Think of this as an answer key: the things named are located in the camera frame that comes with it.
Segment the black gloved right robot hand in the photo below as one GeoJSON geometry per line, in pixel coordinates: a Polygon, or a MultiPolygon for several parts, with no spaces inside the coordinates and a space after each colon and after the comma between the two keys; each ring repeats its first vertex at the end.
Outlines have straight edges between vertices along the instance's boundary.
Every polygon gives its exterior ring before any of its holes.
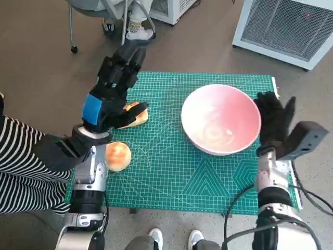
{"type": "Polygon", "coordinates": [[[260,147],[257,154],[268,148],[279,147],[289,134],[289,126],[296,109],[296,97],[291,97],[286,106],[273,92],[260,92],[254,102],[261,115],[260,147]]]}

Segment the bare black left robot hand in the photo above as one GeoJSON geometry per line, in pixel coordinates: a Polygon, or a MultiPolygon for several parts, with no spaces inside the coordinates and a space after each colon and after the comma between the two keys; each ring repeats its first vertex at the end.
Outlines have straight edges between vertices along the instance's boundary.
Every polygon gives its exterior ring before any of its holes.
{"type": "Polygon", "coordinates": [[[146,48],[125,43],[111,56],[106,56],[97,74],[97,83],[87,95],[82,111],[83,126],[91,132],[103,133],[122,128],[135,121],[148,103],[126,110],[127,91],[137,81],[146,56],[146,48]]]}

